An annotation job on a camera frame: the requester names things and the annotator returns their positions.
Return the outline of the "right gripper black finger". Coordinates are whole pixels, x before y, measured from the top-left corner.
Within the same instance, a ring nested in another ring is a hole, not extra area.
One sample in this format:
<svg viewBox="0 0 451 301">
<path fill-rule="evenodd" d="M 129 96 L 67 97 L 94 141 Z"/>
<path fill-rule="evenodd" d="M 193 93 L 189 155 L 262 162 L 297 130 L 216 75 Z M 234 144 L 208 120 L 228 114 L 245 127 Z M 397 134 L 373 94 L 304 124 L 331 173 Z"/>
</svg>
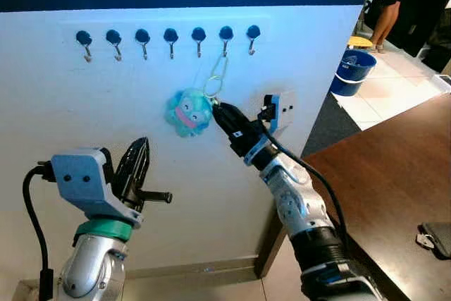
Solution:
<svg viewBox="0 0 451 301">
<path fill-rule="evenodd" d="M 248 125 L 248 118 L 227 102 L 213 103 L 213 118 L 222 130 L 241 130 Z"/>
<path fill-rule="evenodd" d="M 213 108 L 213 117 L 217 126 L 232 139 L 237 131 L 237 121 L 232 108 Z"/>
</svg>

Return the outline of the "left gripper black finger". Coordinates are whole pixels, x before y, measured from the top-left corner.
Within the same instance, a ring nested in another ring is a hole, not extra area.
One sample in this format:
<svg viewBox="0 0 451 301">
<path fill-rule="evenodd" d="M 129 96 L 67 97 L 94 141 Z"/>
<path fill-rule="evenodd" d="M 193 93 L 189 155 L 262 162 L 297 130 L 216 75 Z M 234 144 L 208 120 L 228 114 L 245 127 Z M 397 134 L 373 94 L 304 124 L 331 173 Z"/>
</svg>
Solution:
<svg viewBox="0 0 451 301">
<path fill-rule="evenodd" d="M 142 191 L 149 170 L 149 139 L 140 137 L 132 145 L 135 148 L 135 191 Z"/>
<path fill-rule="evenodd" d="M 142 186 L 142 139 L 132 141 L 116 169 L 116 191 L 132 191 Z"/>
</svg>

